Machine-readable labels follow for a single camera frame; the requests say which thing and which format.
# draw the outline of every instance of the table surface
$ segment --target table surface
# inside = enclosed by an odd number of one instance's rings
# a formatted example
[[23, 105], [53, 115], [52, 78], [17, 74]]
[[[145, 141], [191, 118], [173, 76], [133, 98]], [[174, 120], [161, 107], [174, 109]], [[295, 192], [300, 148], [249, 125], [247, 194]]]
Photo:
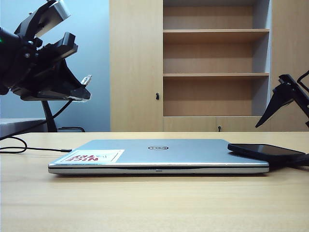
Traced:
[[[92, 132], [19, 135], [29, 147], [93, 139], [225, 139], [309, 153], [309, 132]], [[1, 146], [19, 145], [14, 140]], [[309, 231], [309, 168], [266, 174], [58, 176], [64, 153], [1, 154], [1, 231]]]

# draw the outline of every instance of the blue wall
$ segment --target blue wall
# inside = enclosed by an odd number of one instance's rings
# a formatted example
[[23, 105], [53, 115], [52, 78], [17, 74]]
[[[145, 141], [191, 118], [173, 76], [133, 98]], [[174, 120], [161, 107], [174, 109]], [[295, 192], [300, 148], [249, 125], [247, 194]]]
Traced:
[[[14, 32], [29, 12], [34, 12], [45, 0], [0, 0], [1, 27]], [[55, 121], [58, 127], [80, 126], [86, 131], [110, 130], [109, 81], [109, 1], [65, 0], [71, 16], [41, 37], [43, 45], [55, 43], [64, 32], [76, 36], [78, 52], [66, 59], [67, 65], [78, 80], [92, 74], [87, 89], [92, 94], [85, 103], [73, 102]], [[56, 113], [66, 101], [50, 101]], [[9, 92], [0, 97], [2, 118], [44, 117], [39, 101], [22, 101]]]

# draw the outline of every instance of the wooden cabinet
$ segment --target wooden cabinet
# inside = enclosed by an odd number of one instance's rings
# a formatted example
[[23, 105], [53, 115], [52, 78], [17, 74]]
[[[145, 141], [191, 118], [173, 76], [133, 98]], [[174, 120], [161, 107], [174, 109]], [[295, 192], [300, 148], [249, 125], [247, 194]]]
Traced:
[[[295, 38], [283, 36], [284, 21], [292, 29], [300, 22], [283, 19], [279, 11], [288, 7], [273, 1], [111, 0], [111, 130], [280, 130], [280, 120], [254, 126], [281, 74], [285, 53], [278, 50]], [[308, 3], [296, 2], [292, 9], [308, 18]], [[271, 50], [275, 43], [280, 55]]]

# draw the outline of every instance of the smartphone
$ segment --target smartphone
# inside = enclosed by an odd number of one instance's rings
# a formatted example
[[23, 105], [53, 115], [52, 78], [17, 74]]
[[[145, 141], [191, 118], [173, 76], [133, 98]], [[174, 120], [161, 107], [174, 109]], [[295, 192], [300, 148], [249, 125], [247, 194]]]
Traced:
[[270, 165], [287, 164], [305, 155], [304, 152], [268, 144], [228, 144], [227, 149], [240, 156], [267, 161]]

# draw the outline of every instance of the laptop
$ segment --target laptop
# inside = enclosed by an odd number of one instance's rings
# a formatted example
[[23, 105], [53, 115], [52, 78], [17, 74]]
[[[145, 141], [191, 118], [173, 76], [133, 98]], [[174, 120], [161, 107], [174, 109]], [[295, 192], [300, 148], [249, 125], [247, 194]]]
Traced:
[[53, 174], [255, 174], [265, 161], [244, 158], [220, 139], [92, 140], [49, 163]]

